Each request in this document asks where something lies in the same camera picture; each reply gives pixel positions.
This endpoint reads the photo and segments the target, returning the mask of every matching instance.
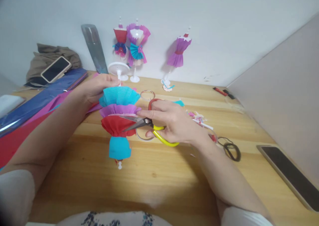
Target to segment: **white stick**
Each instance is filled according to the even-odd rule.
[[[173,69],[174,69],[174,66],[171,66],[170,69],[169,69],[168,74],[166,74],[165,81],[168,80],[168,77],[169,77],[170,73],[173,71]]]
[[[134,78],[136,77],[136,66],[134,66]]]

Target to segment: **scissor blade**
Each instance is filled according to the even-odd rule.
[[[120,116],[121,118],[124,118],[126,120],[134,121],[134,122],[139,122],[143,118],[136,117],[136,116]]]
[[[129,131],[129,130],[133,130],[133,129],[136,129],[136,128],[139,128],[139,127],[142,127],[145,125],[145,122],[144,120],[140,120],[139,122],[135,123],[134,125],[130,126],[129,128],[127,128],[126,130],[124,130],[123,132],[126,132],[126,131]]]

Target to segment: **red scissors handle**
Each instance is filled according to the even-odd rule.
[[[152,100],[149,102],[149,111],[152,110],[152,104],[153,104],[153,102],[158,101],[158,100],[160,100],[160,99],[154,98],[154,99],[152,99]]]

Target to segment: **ribbon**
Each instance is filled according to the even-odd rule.
[[[124,43],[118,42],[114,46],[115,54],[120,55],[121,57],[125,57],[126,55],[126,46]]]
[[[178,54],[178,55],[183,54],[183,52],[184,52],[184,51],[178,51],[178,50],[175,51],[175,53]]]
[[[142,45],[136,46],[135,44],[131,43],[130,50],[131,50],[131,54],[132,54],[134,59],[143,59],[144,58]]]

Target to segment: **purple crepe paper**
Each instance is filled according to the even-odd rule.
[[[183,66],[183,54],[177,54],[176,52],[185,51],[191,42],[192,40],[187,41],[184,38],[177,38],[176,51],[168,58],[167,65],[174,66],[175,68]]]
[[[101,116],[104,118],[111,114],[136,114],[136,112],[140,111],[140,107],[136,107],[135,105],[129,104],[129,105],[116,105],[111,104],[106,107],[103,107],[100,110]]]

